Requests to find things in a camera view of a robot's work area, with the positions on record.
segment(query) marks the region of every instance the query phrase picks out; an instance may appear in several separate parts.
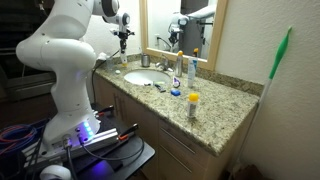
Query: cabinet door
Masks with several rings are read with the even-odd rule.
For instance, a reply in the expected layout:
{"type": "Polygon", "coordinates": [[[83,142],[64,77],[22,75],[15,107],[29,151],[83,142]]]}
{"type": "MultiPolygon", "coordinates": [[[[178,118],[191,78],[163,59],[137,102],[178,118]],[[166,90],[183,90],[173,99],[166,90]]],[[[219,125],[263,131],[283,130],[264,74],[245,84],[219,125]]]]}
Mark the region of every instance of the cabinet door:
{"type": "Polygon", "coordinates": [[[95,75],[94,77],[96,101],[102,107],[114,106],[114,115],[117,119],[122,120],[121,116],[121,94],[114,88],[111,83],[102,77],[95,75]]]}
{"type": "Polygon", "coordinates": [[[154,157],[141,169],[149,180],[158,179],[158,119],[145,109],[140,103],[127,97],[126,118],[131,124],[138,123],[139,129],[136,133],[143,138],[154,150],[154,157]]]}
{"type": "Polygon", "coordinates": [[[94,77],[94,84],[97,103],[103,107],[115,106],[113,86],[98,75],[94,77]]]}

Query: cup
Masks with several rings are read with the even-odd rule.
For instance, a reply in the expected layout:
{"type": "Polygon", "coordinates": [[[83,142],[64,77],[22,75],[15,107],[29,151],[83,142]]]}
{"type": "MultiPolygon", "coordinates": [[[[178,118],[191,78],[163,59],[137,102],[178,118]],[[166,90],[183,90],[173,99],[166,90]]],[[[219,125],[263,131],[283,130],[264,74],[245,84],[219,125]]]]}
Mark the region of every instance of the cup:
{"type": "Polygon", "coordinates": [[[150,67],[150,56],[148,54],[141,54],[141,66],[150,67]]]}

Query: cabinet drawer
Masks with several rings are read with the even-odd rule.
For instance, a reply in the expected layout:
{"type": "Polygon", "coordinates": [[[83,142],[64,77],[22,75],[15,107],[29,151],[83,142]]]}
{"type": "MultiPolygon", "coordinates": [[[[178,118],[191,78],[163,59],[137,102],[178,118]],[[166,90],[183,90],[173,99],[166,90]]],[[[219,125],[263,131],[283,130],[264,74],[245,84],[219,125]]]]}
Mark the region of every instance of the cabinet drawer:
{"type": "Polygon", "coordinates": [[[159,145],[159,179],[201,180],[204,172],[199,164],[182,161],[177,154],[172,152],[172,147],[159,145]]]}
{"type": "Polygon", "coordinates": [[[162,139],[162,142],[168,141],[176,145],[177,149],[181,153],[181,156],[187,157],[188,159],[192,158],[202,167],[207,167],[210,154],[187,139],[181,132],[170,127],[163,121],[159,121],[159,138],[162,139]]]}

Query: black cable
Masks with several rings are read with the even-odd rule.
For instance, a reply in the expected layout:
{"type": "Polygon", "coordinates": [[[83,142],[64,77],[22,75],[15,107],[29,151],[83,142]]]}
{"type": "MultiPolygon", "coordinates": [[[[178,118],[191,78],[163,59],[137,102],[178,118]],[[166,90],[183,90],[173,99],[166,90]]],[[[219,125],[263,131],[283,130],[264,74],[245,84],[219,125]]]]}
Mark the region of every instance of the black cable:
{"type": "Polygon", "coordinates": [[[166,43],[168,46],[169,46],[169,48],[171,49],[171,45],[167,42],[167,41],[165,41],[164,39],[162,39],[161,37],[157,37],[157,39],[160,39],[160,40],[162,40],[164,43],[166,43]]]}
{"type": "Polygon", "coordinates": [[[133,154],[131,154],[131,155],[126,156],[126,157],[121,157],[121,158],[104,158],[104,157],[95,155],[95,154],[93,154],[92,152],[90,152],[90,151],[84,146],[84,143],[83,143],[83,141],[81,140],[81,138],[79,138],[79,142],[80,142],[82,148],[83,148],[88,154],[90,154],[91,156],[93,156],[93,157],[95,157],[95,158],[98,158],[98,159],[101,159],[101,160],[106,160],[106,161],[121,161],[121,160],[129,159],[129,158],[137,155],[138,153],[140,153],[140,154],[139,154],[139,156],[140,156],[140,155],[142,154],[143,150],[144,150],[144,142],[143,142],[143,140],[142,140],[141,138],[140,138],[140,140],[141,140],[141,147],[139,148],[138,151],[136,151],[135,153],[133,153],[133,154]]]}
{"type": "Polygon", "coordinates": [[[34,166],[33,166],[33,172],[32,172],[32,180],[34,179],[34,176],[35,176],[35,165],[37,164],[38,162],[38,156],[39,156],[39,150],[40,150],[40,146],[41,146],[41,142],[42,142],[42,138],[43,138],[43,134],[44,134],[44,130],[46,128],[46,125],[47,123],[49,122],[50,118],[48,118],[45,122],[45,125],[43,126],[42,130],[41,130],[41,134],[40,134],[40,138],[39,138],[39,141],[37,143],[37,146],[35,148],[35,150],[33,151],[32,155],[31,155],[31,159],[29,160],[29,163],[28,163],[28,166],[26,167],[26,169],[28,169],[33,161],[33,158],[34,158],[34,155],[36,156],[35,158],[35,163],[34,163],[34,166]]]}
{"type": "Polygon", "coordinates": [[[68,162],[69,162],[69,167],[70,167],[72,178],[73,178],[73,180],[78,180],[77,173],[74,170],[74,166],[73,166],[72,159],[71,159],[70,147],[66,148],[66,152],[67,152],[67,158],[68,158],[68,162]]]}
{"type": "Polygon", "coordinates": [[[202,37],[201,36],[201,30],[200,30],[200,26],[199,26],[199,24],[197,23],[197,29],[198,29],[198,31],[199,31],[199,33],[200,33],[200,39],[204,39],[204,41],[208,44],[208,46],[210,46],[210,43],[207,41],[207,39],[205,38],[205,37],[202,37]]]}
{"type": "MultiPolygon", "coordinates": [[[[109,58],[112,58],[114,55],[116,55],[120,50],[118,50],[117,52],[115,52],[112,56],[110,56],[109,58]]],[[[96,104],[96,92],[94,91],[94,83],[93,83],[93,75],[96,72],[96,70],[106,61],[101,62],[97,67],[95,67],[92,71],[92,75],[91,75],[91,84],[92,84],[92,91],[93,91],[93,103],[94,105],[96,104]]]]}

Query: beige wall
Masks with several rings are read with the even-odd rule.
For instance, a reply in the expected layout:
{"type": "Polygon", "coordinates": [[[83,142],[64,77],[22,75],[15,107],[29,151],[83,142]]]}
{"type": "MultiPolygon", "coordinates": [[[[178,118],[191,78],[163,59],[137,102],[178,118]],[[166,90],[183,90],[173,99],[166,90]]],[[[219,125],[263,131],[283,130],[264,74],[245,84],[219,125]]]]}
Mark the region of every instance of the beige wall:
{"type": "MultiPolygon", "coordinates": [[[[119,3],[119,11],[127,12],[130,15],[129,30],[135,32],[135,35],[129,36],[127,40],[126,54],[139,54],[141,52],[139,0],[119,0],[119,3]]],[[[120,39],[118,36],[111,34],[110,29],[118,29],[118,27],[115,24],[105,23],[100,16],[92,16],[87,33],[82,40],[93,47],[97,56],[101,52],[112,55],[120,49],[120,39]]],[[[91,73],[88,74],[87,78],[87,90],[89,99],[93,102],[91,73]]]]}
{"type": "Polygon", "coordinates": [[[320,179],[320,1],[230,0],[216,70],[264,83],[292,25],[242,159],[279,180],[320,179]]]}

